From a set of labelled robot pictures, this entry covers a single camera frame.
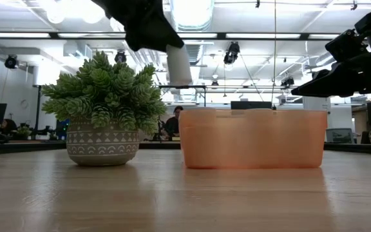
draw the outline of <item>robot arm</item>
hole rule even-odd
[[[347,30],[325,48],[337,61],[332,70],[322,70],[313,75],[313,80],[292,90],[293,95],[309,97],[348,97],[355,92],[371,93],[371,12],[355,24],[355,30]]]
[[[162,0],[92,0],[104,9],[108,18],[120,22],[126,31],[128,46],[134,51],[148,48],[167,53],[172,85],[189,84],[190,63],[183,40],[174,31],[162,11]]]
[[[164,17],[161,0],[92,1],[124,26],[127,44],[134,52],[141,48],[167,52],[167,45],[184,46]]]

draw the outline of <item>green leaves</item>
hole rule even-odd
[[[77,97],[67,102],[66,109],[72,117],[83,117],[91,114],[93,104],[88,97]]]
[[[110,108],[117,108],[120,106],[120,97],[117,94],[109,93],[105,101]]]
[[[133,88],[133,84],[134,76],[126,69],[121,70],[117,75],[117,78],[113,81],[114,90],[121,97],[125,97],[130,93],[131,89]]]
[[[101,90],[109,90],[111,88],[111,78],[105,70],[99,68],[94,69],[91,72],[91,78],[93,79],[94,84]]]
[[[124,130],[135,130],[136,120],[134,116],[134,112],[132,109],[128,107],[121,107],[116,113],[116,119],[119,123],[120,127]]]
[[[136,85],[133,87],[130,97],[132,104],[145,105],[151,97],[150,89],[145,84]]]
[[[109,124],[112,117],[113,114],[108,107],[98,104],[94,107],[91,114],[91,123],[94,125],[94,128],[105,127]]]
[[[112,66],[104,52],[97,52],[76,75],[61,74],[56,85],[43,86],[42,93],[50,98],[43,110],[59,120],[91,119],[96,128],[114,119],[125,130],[154,133],[158,116],[166,111],[160,89],[152,87],[154,72],[146,66],[135,75],[126,63]]]

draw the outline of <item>white pipe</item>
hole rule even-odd
[[[182,48],[167,45],[167,65],[170,85],[187,85],[193,81],[185,45]]]

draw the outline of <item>ceiling light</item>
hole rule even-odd
[[[339,36],[339,34],[311,34],[309,39],[334,39],[337,36]]]
[[[18,68],[18,60],[16,55],[8,55],[8,58],[5,60],[5,67],[9,69],[17,69]]]
[[[65,39],[76,39],[76,38],[125,38],[125,33],[58,33],[58,36]]]
[[[186,45],[214,45],[214,42],[207,41],[184,41]]]
[[[170,1],[171,15],[179,28],[203,29],[213,16],[213,0]]]
[[[230,47],[227,49],[227,52],[224,56],[224,64],[233,64],[240,53],[240,46],[237,42],[231,42]]]
[[[39,6],[46,11],[46,16],[49,22],[53,24],[58,24],[65,19],[65,9],[62,7],[63,1],[60,3],[54,0],[38,0]]]
[[[187,32],[181,32],[178,33],[178,36],[183,39],[187,38],[216,38],[217,33],[187,33]]]
[[[78,1],[78,6],[82,7],[82,19],[89,24],[98,23],[106,16],[105,11],[93,1],[84,0]]]
[[[117,54],[114,58],[115,62],[125,63],[127,62],[127,56],[125,51],[117,51]]]
[[[49,38],[48,33],[16,33],[16,32],[0,32],[0,38]]]
[[[229,33],[225,37],[232,39],[273,39],[276,36],[277,39],[298,39],[300,34],[254,34],[254,33]]]

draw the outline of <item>fluorescent light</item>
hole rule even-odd
[[[312,34],[309,36],[309,39],[334,39],[339,34]]]
[[[178,36],[180,38],[216,38],[217,33],[187,33],[187,32],[182,32],[178,33]]]
[[[168,106],[195,106],[197,105],[197,103],[186,103],[186,102],[174,102],[174,103],[165,102],[164,104]]]
[[[184,41],[184,44],[187,44],[187,45],[214,45],[214,42],[207,42],[207,41]]]
[[[244,86],[207,86],[207,88],[214,88],[214,89],[221,89],[221,88],[230,88],[230,89],[235,89],[235,88],[244,88]]]
[[[236,38],[236,39],[273,39],[276,36],[277,39],[298,39],[300,34],[254,34],[254,33],[232,33],[226,34],[226,38]]]
[[[58,33],[61,38],[125,38],[125,33]]]
[[[0,38],[49,38],[48,33],[16,33],[16,32],[0,32]]]

